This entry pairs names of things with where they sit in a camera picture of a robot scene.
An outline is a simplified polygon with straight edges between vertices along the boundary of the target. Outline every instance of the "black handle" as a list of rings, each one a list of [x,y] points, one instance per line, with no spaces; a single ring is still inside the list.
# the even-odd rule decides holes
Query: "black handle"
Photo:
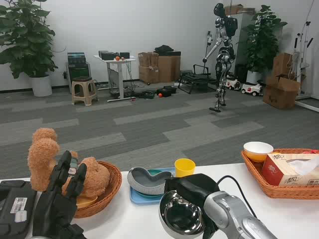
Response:
[[[295,39],[295,49],[297,48],[297,42],[298,42],[298,38],[296,37],[296,39]]]
[[[310,41],[309,41],[309,43],[308,43],[308,45],[307,45],[307,48],[308,48],[308,47],[310,46],[310,44],[312,43],[313,39],[314,39],[314,38],[311,38],[311,39],[310,39]]]

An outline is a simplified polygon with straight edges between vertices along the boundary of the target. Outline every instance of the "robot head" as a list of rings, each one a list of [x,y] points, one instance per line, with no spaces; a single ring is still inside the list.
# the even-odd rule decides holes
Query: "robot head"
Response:
[[[222,3],[218,3],[215,8],[214,8],[214,14],[218,17],[221,18],[225,18],[226,14],[225,14],[225,9],[224,9],[224,5]]]

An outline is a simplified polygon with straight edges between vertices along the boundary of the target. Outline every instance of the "tissue box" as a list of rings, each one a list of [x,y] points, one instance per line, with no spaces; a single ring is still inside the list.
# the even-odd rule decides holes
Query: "tissue box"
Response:
[[[318,154],[268,154],[262,174],[274,186],[319,186],[319,167],[306,175],[298,174],[289,163],[308,161]]]

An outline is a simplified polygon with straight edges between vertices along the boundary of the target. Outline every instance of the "white bowl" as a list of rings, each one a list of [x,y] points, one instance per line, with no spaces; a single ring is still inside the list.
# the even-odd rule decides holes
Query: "white bowl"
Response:
[[[267,154],[274,152],[274,148],[263,142],[248,142],[244,144],[244,150],[248,158],[255,162],[263,162]]]

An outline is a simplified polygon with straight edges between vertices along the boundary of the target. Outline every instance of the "beige stool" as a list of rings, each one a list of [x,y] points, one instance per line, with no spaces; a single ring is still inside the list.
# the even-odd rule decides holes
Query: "beige stool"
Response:
[[[80,91],[75,92],[75,86],[79,86]],[[86,106],[92,104],[93,99],[98,99],[94,81],[91,77],[76,77],[72,81],[72,104],[75,101],[84,101]]]

